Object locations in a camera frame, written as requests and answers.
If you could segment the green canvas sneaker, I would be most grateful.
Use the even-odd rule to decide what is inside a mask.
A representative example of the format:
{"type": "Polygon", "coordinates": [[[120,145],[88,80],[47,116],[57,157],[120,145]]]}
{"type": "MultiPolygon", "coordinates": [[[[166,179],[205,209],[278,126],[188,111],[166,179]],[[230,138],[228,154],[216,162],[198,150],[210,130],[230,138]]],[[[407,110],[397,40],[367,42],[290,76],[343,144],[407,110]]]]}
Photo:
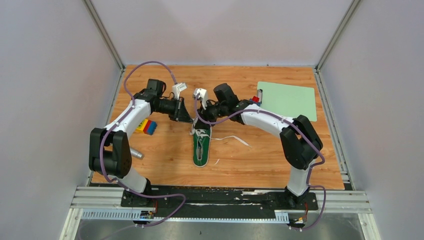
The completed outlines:
{"type": "Polygon", "coordinates": [[[199,168],[204,167],[209,161],[212,128],[195,119],[190,134],[193,137],[193,163],[199,168]]]}

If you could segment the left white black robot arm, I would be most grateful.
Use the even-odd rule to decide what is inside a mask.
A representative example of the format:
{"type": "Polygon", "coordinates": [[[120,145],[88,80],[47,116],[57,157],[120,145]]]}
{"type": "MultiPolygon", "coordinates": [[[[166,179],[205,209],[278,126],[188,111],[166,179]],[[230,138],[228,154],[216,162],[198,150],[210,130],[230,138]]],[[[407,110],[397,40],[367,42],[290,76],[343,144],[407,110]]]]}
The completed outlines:
{"type": "Polygon", "coordinates": [[[117,119],[103,128],[95,127],[89,136],[89,169],[124,185],[123,200],[134,207],[146,207],[153,201],[151,182],[132,167],[129,144],[137,127],[153,133],[155,124],[143,121],[152,113],[168,115],[175,122],[192,123],[184,98],[163,97],[166,83],[150,78],[146,88],[133,95],[128,107],[117,119]]]}

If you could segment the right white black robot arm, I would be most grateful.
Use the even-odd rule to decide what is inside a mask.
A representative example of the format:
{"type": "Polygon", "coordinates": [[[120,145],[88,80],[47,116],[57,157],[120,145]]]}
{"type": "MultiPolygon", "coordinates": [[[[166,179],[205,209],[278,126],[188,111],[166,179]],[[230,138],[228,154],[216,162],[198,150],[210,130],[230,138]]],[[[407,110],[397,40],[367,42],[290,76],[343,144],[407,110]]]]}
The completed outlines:
{"type": "Polygon", "coordinates": [[[196,106],[194,131],[205,138],[212,126],[231,120],[279,138],[284,157],[291,166],[283,200],[292,209],[301,207],[312,187],[313,168],[325,163],[321,153],[323,143],[310,120],[304,115],[282,116],[261,108],[253,99],[239,99],[227,83],[216,86],[213,92],[216,101],[209,99],[206,89],[194,90],[194,102],[200,103],[196,106]]]}

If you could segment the white shoelace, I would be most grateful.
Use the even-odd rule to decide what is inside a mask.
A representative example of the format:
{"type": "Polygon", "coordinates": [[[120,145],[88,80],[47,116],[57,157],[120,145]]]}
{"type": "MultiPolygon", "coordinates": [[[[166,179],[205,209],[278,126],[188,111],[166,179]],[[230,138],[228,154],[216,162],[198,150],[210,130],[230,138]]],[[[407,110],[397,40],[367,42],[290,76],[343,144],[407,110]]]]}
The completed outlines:
{"type": "Polygon", "coordinates": [[[237,135],[234,134],[225,134],[225,135],[219,135],[215,136],[215,133],[210,130],[203,130],[203,129],[191,129],[189,130],[189,134],[193,137],[194,141],[194,149],[197,148],[206,148],[209,147],[211,144],[211,141],[225,141],[228,139],[233,139],[235,141],[238,141],[240,144],[247,146],[248,148],[251,148],[251,144],[249,144],[247,141],[245,141],[243,138],[240,138],[237,135]]]}

